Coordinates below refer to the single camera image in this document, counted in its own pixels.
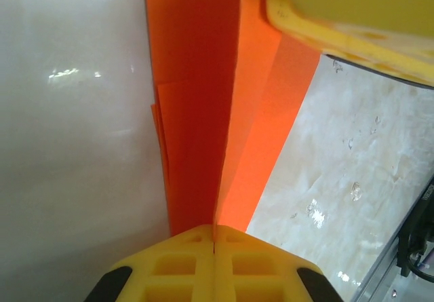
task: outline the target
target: white wall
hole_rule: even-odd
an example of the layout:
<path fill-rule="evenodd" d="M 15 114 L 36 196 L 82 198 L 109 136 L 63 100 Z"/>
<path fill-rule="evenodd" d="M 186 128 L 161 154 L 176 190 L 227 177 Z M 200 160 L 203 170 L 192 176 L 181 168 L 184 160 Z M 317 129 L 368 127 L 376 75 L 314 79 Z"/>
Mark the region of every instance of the white wall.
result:
<path fill-rule="evenodd" d="M 152 102 L 144 0 L 0 0 L 2 301 L 83 300 L 168 237 Z"/>

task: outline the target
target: white panel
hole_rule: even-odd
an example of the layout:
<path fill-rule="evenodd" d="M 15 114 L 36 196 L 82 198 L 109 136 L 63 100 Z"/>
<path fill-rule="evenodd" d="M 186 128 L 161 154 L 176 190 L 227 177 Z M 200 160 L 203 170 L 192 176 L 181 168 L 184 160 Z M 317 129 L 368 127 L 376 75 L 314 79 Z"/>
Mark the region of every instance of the white panel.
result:
<path fill-rule="evenodd" d="M 349 301 L 433 174 L 433 138 L 434 90 L 321 58 L 248 233 Z"/>
<path fill-rule="evenodd" d="M 0 0 L 2 301 L 80 301 L 168 237 L 144 0 Z"/>

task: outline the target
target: orange plastic sheet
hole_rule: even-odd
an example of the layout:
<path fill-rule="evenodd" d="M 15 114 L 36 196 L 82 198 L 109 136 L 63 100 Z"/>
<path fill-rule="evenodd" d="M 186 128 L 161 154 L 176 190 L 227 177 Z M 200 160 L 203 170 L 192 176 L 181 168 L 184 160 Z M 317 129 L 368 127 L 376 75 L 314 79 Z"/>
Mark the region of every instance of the orange plastic sheet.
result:
<path fill-rule="evenodd" d="M 146 0 L 172 234 L 245 230 L 319 52 L 271 27 L 264 0 Z"/>

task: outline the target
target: orange folded sheet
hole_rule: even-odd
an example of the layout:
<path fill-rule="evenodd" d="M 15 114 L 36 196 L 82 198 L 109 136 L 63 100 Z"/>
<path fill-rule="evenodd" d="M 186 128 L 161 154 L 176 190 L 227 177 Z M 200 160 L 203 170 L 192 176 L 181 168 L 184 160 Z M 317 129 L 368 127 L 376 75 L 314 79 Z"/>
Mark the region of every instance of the orange folded sheet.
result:
<path fill-rule="evenodd" d="M 319 52 L 281 39 L 264 0 L 146 2 L 172 234 L 245 229 Z"/>

